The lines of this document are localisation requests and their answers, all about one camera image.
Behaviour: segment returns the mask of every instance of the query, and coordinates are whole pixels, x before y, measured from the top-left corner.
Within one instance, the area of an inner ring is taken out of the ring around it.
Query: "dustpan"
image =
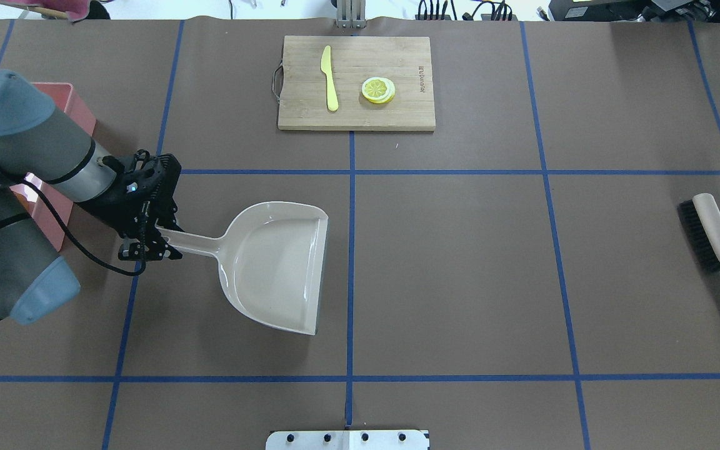
[[[263,202],[238,214],[220,238],[160,232],[177,250],[217,259],[222,290],[244,316],[314,335],[328,219],[311,205]]]

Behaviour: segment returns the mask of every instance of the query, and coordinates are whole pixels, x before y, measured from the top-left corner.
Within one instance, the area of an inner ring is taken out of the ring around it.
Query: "white floor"
[[[335,8],[329,0],[232,0],[235,18],[313,18],[335,17]],[[478,2],[455,0],[457,16],[471,12]],[[540,20],[536,9],[548,11],[549,0],[512,0],[512,10],[519,20]],[[199,15],[229,18],[228,0],[113,0],[106,8],[114,19],[184,19]],[[381,16],[413,18],[418,11],[418,0],[367,0],[366,17]],[[36,12],[26,12],[0,5],[0,18],[41,18]]]

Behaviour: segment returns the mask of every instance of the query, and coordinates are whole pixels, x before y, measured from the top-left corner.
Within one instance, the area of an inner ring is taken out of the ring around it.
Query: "black bristles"
[[[709,242],[708,234],[705,233],[705,228],[699,214],[696,212],[693,200],[680,203],[679,219],[682,221],[685,233],[688,234],[688,241],[694,249],[702,270],[708,273],[720,271],[720,261],[718,261],[713,246]]]

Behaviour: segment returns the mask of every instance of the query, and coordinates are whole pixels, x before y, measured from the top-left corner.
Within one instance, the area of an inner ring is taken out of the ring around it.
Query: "cutting board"
[[[332,47],[337,111],[326,109],[325,46]],[[435,100],[428,37],[286,36],[279,99],[280,130],[434,131]],[[394,99],[375,105],[360,87],[391,79]]]

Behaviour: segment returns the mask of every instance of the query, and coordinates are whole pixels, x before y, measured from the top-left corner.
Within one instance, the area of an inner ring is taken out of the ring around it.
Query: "plastic knife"
[[[324,47],[321,54],[321,71],[326,75],[326,109],[338,110],[338,94],[335,92],[335,82],[332,80],[332,48]]]

